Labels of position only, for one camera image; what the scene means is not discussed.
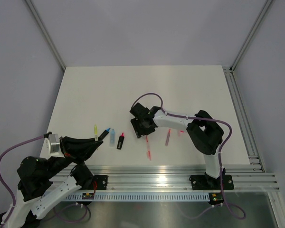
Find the perforated metal strip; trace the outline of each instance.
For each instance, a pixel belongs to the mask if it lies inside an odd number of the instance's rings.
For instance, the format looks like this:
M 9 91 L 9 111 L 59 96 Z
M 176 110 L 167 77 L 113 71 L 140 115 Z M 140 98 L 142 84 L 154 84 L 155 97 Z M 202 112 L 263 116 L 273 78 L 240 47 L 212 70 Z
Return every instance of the perforated metal strip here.
M 95 201 L 95 202 L 205 202 L 209 201 L 209 194 L 206 192 L 97 192 L 94 199 L 82 199 L 82 192 L 75 192 L 68 195 L 63 201 Z

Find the light blue glue bottle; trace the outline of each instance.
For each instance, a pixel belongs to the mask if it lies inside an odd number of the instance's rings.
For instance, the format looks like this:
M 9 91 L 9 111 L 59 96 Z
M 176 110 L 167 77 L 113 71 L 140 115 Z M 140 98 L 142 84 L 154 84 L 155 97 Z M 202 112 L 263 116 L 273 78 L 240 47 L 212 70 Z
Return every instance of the light blue glue bottle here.
M 110 146 L 115 146 L 115 131 L 114 129 L 110 132 Z

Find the black marker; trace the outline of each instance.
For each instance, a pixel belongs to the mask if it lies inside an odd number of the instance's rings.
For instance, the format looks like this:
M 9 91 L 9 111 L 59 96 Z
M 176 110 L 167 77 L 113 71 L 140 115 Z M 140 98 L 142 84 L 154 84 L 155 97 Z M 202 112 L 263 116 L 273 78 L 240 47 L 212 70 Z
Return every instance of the black marker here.
M 110 127 L 106 130 L 104 130 L 104 132 L 101 133 L 101 135 L 98 137 L 100 140 L 103 140 L 108 134 L 109 134 L 109 131 L 110 131 Z
M 117 143 L 117 149 L 118 150 L 122 149 L 123 142 L 124 142 L 124 133 L 122 133 L 122 135 L 119 136 L 118 143 Z

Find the metal frame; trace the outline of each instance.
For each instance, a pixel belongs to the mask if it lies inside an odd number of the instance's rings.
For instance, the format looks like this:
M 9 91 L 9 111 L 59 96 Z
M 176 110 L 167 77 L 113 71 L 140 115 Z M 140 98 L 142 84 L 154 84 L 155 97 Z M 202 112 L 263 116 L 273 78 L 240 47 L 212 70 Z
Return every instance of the metal frame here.
M 54 45 L 42 19 L 33 3 L 33 0 L 23 0 L 37 23 L 42 35 L 61 69 L 65 71 L 66 65 Z M 273 173 L 265 172 L 264 162 L 257 150 L 253 131 L 250 127 L 242 96 L 234 77 L 234 70 L 247 51 L 266 14 L 274 0 L 266 0 L 255 23 L 247 35 L 232 67 L 224 67 L 226 82 L 230 91 L 237 119 L 242 131 L 247 149 L 250 165 L 227 165 L 227 174 L 232 175 L 235 192 L 267 192 L 278 226 L 285 228 L 285 206 L 281 200 L 279 187 Z M 73 166 L 62 170 L 52 181 L 52 188 L 57 187 L 68 176 Z M 120 192 L 192 192 L 189 176 L 202 174 L 204 165 L 199 166 L 146 166 L 146 167 L 113 167 L 113 166 L 89 166 L 95 174 L 109 176 L 107 191 L 112 194 Z

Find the gray floor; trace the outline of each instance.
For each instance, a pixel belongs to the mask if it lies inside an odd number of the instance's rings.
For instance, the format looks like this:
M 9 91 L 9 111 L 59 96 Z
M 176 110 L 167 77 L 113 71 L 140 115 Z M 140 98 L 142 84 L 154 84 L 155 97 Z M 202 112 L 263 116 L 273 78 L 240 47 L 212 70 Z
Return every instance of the gray floor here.
M 89 221 L 67 224 L 54 218 L 42 223 L 40 228 L 277 228 L 265 194 L 229 193 L 227 197 L 229 202 L 238 204 L 246 211 L 245 220 L 233 218 L 226 207 L 211 209 L 200 218 L 189 220 L 182 216 L 173 202 L 95 202 L 89 205 L 92 212 Z M 57 210 L 68 204 L 60 203 Z M 178 205 L 188 216 L 198 215 L 209 207 L 206 202 L 182 202 Z M 83 209 L 73 207 L 62 216 L 78 219 L 83 213 Z

